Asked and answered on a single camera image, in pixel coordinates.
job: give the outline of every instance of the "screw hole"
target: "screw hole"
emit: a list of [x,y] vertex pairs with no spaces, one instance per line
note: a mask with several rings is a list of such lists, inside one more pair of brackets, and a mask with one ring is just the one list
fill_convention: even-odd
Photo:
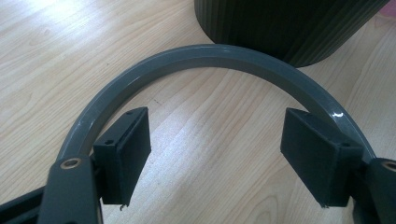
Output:
[[393,172],[396,172],[396,163],[394,161],[384,161],[384,162],[382,162],[382,165],[385,168],[387,168]]
[[107,141],[105,141],[105,144],[106,145],[110,145],[110,144],[112,144],[114,141],[113,140],[107,140]]
[[67,161],[62,162],[61,168],[64,170],[73,169],[75,167],[78,167],[80,163],[81,163],[80,158],[69,159]]

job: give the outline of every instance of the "pink object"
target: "pink object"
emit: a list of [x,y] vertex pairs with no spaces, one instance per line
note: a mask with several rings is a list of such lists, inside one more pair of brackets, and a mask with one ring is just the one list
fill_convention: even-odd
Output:
[[396,0],[390,0],[380,11],[384,16],[396,18]]

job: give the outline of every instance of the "wooden table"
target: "wooden table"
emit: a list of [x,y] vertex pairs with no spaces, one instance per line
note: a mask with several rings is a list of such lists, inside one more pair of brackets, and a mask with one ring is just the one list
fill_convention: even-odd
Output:
[[[74,120],[111,79],[157,52],[212,43],[192,0],[2,0],[0,15],[0,203],[45,185]],[[301,70],[378,157],[396,159],[396,20],[375,16]],[[142,105],[152,153],[131,205],[104,206],[105,223],[352,223],[352,206],[320,208],[279,152],[285,108],[302,107],[272,84],[191,69],[120,113]]]

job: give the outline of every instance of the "ribbed plastic surface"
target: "ribbed plastic surface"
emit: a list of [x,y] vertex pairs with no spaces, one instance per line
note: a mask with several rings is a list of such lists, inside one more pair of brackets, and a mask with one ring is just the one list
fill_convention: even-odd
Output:
[[255,49],[293,66],[334,53],[389,0],[194,0],[218,44]]

